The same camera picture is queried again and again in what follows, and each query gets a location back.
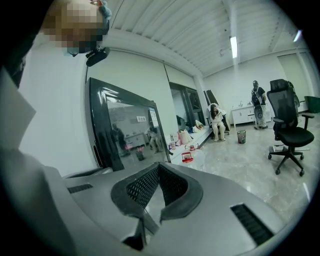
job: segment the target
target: black frame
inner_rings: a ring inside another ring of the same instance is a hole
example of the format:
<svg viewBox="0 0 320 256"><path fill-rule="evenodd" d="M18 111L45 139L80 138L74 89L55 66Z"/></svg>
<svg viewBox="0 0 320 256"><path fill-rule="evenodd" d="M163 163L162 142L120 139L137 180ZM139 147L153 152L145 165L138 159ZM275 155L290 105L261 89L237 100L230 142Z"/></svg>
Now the black frame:
<svg viewBox="0 0 320 256"><path fill-rule="evenodd" d="M110 83L90 77L85 84L85 118L89 141L97 163L101 167L111 167L114 171L123 170L124 166L119 157L116 140L112 132L109 118L107 99L104 96L115 98L119 103L154 108L163 142L165 135L162 129L157 105L154 101L143 98ZM164 146L165 154L170 163L169 151Z"/></svg>
<svg viewBox="0 0 320 256"><path fill-rule="evenodd" d="M196 94L197 99L200 103L198 92L194 89L188 88L186 86L183 86L181 84L174 83L174 82L169 82L169 85L170 85L170 89L180 91L181 96L182 96L182 100L183 100L183 104L184 104L184 108L186 111L187 121L190 124L190 127L193 127L196 125L196 119L195 119L194 113L199 113L200 120L198 120L198 121L200 121L202 124L205 124L205 117L202 112L201 105L200 105L200 109L193 109L189 95L188 95L188 93Z"/></svg>

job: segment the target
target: fluorescent light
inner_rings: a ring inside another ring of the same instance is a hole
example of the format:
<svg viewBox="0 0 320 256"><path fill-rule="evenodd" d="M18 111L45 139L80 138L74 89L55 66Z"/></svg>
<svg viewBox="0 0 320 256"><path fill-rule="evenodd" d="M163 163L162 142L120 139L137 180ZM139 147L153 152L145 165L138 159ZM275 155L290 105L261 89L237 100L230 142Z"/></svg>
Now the fluorescent light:
<svg viewBox="0 0 320 256"><path fill-rule="evenodd" d="M296 42L299 39L299 37L301 36L301 34L302 34L302 30L298 29L298 32L296 33L295 38L293 39L293 41Z"/></svg>
<svg viewBox="0 0 320 256"><path fill-rule="evenodd" d="M231 37L230 42L231 42L231 49L232 49L232 58L236 58L238 56L237 38L235 36Z"/></svg>

